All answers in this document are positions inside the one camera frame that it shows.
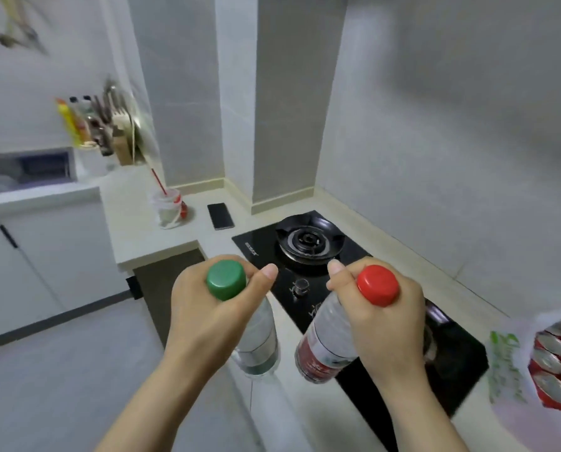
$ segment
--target red bottle cap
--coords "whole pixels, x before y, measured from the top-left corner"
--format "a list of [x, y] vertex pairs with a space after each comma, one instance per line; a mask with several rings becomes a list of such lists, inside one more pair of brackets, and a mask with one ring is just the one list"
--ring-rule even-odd
[[400, 285], [394, 273], [380, 265], [364, 268], [356, 283], [362, 295], [375, 306], [389, 306], [400, 294]]

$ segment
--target gas stove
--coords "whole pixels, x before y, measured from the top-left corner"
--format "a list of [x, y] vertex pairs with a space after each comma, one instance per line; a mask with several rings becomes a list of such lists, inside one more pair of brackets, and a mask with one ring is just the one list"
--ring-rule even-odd
[[[232, 240], [257, 268], [269, 263], [278, 266], [279, 274], [271, 291], [302, 333], [329, 294], [327, 262], [337, 258], [348, 265], [369, 255], [316, 211], [291, 216]], [[488, 369], [488, 359], [479, 341], [431, 301], [425, 301], [423, 352], [427, 377], [440, 404], [452, 416]], [[291, 358], [294, 349], [284, 352], [285, 358]], [[387, 428], [391, 424], [390, 414], [360, 359], [342, 370], [336, 379], [385, 448], [397, 452], [393, 429]]]

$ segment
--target cabinet handle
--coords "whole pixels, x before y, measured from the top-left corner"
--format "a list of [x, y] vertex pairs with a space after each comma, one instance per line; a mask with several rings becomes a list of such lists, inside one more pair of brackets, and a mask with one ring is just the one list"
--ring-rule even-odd
[[11, 236], [11, 233], [9, 233], [9, 231], [6, 229], [4, 225], [0, 225], [0, 231], [5, 236], [7, 241], [11, 243], [11, 246], [13, 246], [14, 249], [19, 249], [19, 246], [17, 245], [16, 241], [13, 239], [13, 236]]

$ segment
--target smartphone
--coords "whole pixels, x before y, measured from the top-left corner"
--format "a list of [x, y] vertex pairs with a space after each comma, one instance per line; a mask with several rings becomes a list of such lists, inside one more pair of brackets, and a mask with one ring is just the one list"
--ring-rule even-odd
[[214, 224], [214, 229], [224, 230], [226, 228], [233, 228], [235, 226], [232, 222], [232, 217], [226, 208], [226, 203], [208, 204], [209, 217], [211, 223]]

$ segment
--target cabinet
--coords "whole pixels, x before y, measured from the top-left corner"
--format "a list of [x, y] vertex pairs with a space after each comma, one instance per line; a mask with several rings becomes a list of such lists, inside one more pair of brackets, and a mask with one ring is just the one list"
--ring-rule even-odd
[[124, 292], [98, 199], [1, 219], [66, 310]]
[[0, 231], [0, 334], [61, 312], [23, 253]]

